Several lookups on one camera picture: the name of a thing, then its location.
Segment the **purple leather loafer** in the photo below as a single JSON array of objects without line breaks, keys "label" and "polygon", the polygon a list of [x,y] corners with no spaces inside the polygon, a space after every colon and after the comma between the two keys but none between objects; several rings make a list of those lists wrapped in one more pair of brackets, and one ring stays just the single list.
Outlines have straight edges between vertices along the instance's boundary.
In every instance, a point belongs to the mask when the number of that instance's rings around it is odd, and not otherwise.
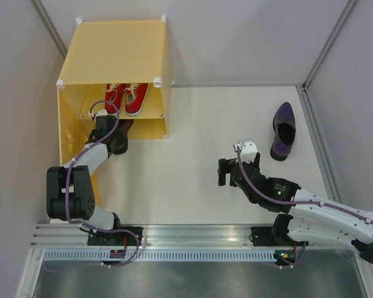
[{"label": "purple leather loafer", "polygon": [[128,132],[134,120],[120,120],[113,136],[112,153],[122,155],[128,150]]},{"label": "purple leather loafer", "polygon": [[273,121],[274,140],[270,156],[276,161],[285,161],[294,145],[296,124],[295,115],[289,102],[284,102],[278,108]]}]

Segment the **red canvas sneaker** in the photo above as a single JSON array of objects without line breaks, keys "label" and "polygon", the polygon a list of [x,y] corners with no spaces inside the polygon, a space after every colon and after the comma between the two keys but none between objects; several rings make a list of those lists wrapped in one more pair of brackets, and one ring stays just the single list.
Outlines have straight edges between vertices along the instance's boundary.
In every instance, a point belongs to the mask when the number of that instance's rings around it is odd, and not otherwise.
[{"label": "red canvas sneaker", "polygon": [[137,116],[142,111],[148,90],[148,83],[127,84],[125,88],[125,112],[129,116]]},{"label": "red canvas sneaker", "polygon": [[120,112],[122,98],[127,87],[124,83],[106,84],[103,90],[105,93],[105,110],[108,114],[116,114]]}]

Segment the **yellow plastic shoe cabinet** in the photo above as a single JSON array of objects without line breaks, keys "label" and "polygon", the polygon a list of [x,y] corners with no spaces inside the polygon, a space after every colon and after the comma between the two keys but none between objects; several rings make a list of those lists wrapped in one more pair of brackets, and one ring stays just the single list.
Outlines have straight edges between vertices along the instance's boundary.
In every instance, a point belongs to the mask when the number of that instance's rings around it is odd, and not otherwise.
[{"label": "yellow plastic shoe cabinet", "polygon": [[90,110],[104,108],[110,84],[126,95],[147,89],[142,106],[121,103],[120,117],[132,120],[130,139],[164,139],[169,135],[171,59],[166,18],[82,22],[74,32],[57,88],[61,163],[76,156],[94,123]]}]

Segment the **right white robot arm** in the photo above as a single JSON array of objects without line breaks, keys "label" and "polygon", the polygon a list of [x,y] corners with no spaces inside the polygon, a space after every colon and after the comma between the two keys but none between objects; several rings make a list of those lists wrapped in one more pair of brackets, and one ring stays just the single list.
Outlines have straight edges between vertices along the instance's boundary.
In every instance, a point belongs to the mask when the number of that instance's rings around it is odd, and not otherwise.
[{"label": "right white robot arm", "polygon": [[343,247],[373,264],[373,212],[333,202],[283,178],[265,177],[260,155],[218,161],[218,185],[239,188],[252,204],[276,213],[271,238],[278,245],[321,244]]}]

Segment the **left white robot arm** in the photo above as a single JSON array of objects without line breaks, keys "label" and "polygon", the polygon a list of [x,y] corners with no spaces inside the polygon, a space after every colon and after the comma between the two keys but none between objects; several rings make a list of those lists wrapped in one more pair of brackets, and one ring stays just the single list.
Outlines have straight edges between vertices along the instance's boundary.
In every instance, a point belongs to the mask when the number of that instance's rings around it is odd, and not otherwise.
[{"label": "left white robot arm", "polygon": [[142,228],[123,227],[116,213],[99,207],[92,185],[92,175],[103,162],[127,151],[133,122],[113,115],[96,116],[94,121],[96,126],[81,152],[47,170],[47,214],[80,224],[89,234],[88,245],[138,247]]}]

